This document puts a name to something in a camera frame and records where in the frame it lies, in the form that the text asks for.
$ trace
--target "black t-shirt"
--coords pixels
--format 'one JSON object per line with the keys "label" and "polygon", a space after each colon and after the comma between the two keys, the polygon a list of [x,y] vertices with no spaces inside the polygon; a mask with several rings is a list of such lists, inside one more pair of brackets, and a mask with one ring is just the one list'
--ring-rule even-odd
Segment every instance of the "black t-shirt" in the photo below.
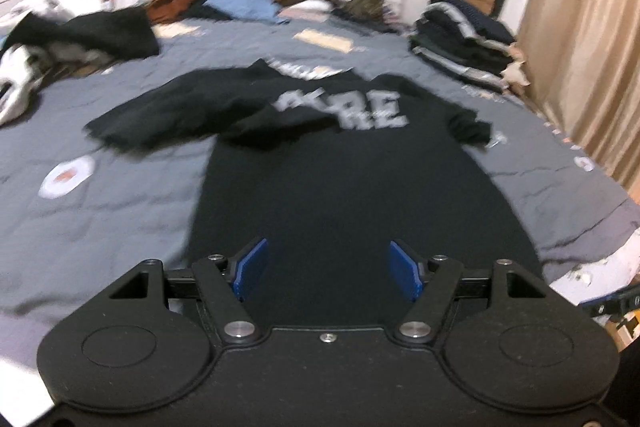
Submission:
{"label": "black t-shirt", "polygon": [[401,76],[302,80],[259,60],[196,70],[88,124],[123,150],[219,133],[187,256],[255,236],[270,261],[245,302],[262,325],[394,324],[410,307],[389,243],[469,268],[509,258],[540,273],[500,191],[460,147],[490,126]]}

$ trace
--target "gray comforter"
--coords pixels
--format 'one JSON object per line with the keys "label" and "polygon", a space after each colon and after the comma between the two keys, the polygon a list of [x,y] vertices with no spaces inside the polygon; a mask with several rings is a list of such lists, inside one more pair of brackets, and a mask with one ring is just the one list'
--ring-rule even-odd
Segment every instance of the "gray comforter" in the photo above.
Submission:
{"label": "gray comforter", "polygon": [[[545,276],[621,247],[638,228],[640,208],[561,134],[516,101],[463,86],[434,70],[394,35],[362,37],[309,22],[288,25],[189,21],[200,28],[162,40],[159,57],[105,73],[62,80],[40,94],[27,118],[0,130],[0,353],[33,364],[40,338],[58,320],[143,259],[181,263],[191,214],[214,138],[144,157],[99,148],[84,124],[194,68],[248,66],[258,58],[313,68],[355,68],[366,78],[399,73],[479,111],[494,124],[495,146],[469,149],[523,222]],[[316,28],[354,39],[349,54],[292,39]],[[38,196],[53,167],[79,156],[94,174],[68,195]]]}

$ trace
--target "metal screw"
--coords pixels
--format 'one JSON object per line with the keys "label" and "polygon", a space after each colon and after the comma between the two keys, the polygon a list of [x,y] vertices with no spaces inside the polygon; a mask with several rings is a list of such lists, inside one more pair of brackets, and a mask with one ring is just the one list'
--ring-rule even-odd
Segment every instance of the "metal screw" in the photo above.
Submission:
{"label": "metal screw", "polygon": [[225,333],[236,339],[244,339],[252,335],[254,331],[255,326],[247,321],[233,321],[225,326]]}
{"label": "metal screw", "polygon": [[338,340],[338,335],[336,335],[335,333],[322,333],[320,335],[320,340],[324,343],[331,344],[332,342]]}
{"label": "metal screw", "polygon": [[411,337],[412,339],[420,339],[431,333],[431,327],[424,322],[405,322],[400,326],[400,333],[406,337]]}

